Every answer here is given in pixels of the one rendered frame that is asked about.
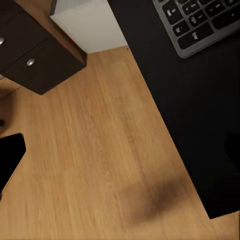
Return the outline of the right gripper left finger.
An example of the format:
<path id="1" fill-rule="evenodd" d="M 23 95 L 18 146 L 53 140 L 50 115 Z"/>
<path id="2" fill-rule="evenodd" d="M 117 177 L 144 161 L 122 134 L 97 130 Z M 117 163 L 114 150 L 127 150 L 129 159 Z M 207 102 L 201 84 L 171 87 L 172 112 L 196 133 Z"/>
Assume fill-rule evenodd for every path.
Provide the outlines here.
<path id="1" fill-rule="evenodd" d="M 0 138 L 0 193 L 26 152 L 21 133 Z"/>

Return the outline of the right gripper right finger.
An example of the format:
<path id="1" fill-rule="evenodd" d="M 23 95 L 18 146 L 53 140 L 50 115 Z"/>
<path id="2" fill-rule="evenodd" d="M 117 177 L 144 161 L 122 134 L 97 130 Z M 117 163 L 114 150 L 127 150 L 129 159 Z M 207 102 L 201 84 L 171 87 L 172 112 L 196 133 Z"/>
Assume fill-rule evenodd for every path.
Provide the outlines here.
<path id="1" fill-rule="evenodd" d="M 240 173 L 240 135 L 228 133 L 224 151 Z"/>

